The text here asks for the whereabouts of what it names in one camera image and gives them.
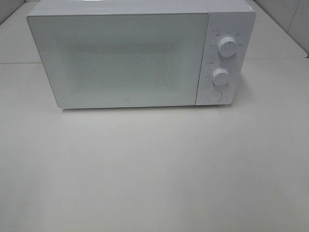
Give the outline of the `round door release button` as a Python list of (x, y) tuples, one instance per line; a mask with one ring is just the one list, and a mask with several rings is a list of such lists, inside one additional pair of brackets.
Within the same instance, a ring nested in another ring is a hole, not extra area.
[(219, 90), (214, 90), (211, 93), (208, 94), (208, 100), (209, 102), (214, 102), (214, 103), (218, 103), (221, 101), (222, 99), (222, 92)]

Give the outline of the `white timer knob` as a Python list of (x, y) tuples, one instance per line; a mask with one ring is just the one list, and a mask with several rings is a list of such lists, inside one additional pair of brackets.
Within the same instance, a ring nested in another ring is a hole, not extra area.
[(212, 72), (212, 82), (216, 86), (224, 86), (229, 82), (230, 74), (227, 69), (218, 68)]

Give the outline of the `white microwave door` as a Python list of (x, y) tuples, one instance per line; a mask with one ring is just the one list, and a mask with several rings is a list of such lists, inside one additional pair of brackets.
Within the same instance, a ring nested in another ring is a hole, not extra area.
[(60, 108), (194, 105), (208, 15), (29, 16)]

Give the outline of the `white microwave oven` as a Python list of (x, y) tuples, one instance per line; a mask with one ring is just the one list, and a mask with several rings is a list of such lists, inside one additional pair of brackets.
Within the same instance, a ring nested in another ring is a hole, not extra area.
[[(208, 15), (196, 103), (192, 106), (231, 104), (240, 77), (256, 13), (244, 0), (42, 0), (29, 16), (54, 15)], [(236, 53), (228, 58), (218, 52), (218, 41), (232, 35), (238, 41)], [(229, 71), (229, 82), (216, 86), (212, 72), (218, 68)], [(209, 102), (208, 94), (222, 92), (220, 102)]]

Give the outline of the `white upper power knob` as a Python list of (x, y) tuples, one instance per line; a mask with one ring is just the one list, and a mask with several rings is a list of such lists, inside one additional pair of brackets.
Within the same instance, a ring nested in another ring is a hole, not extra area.
[(228, 58), (236, 53), (238, 41), (234, 36), (226, 35), (218, 41), (217, 46), (219, 54)]

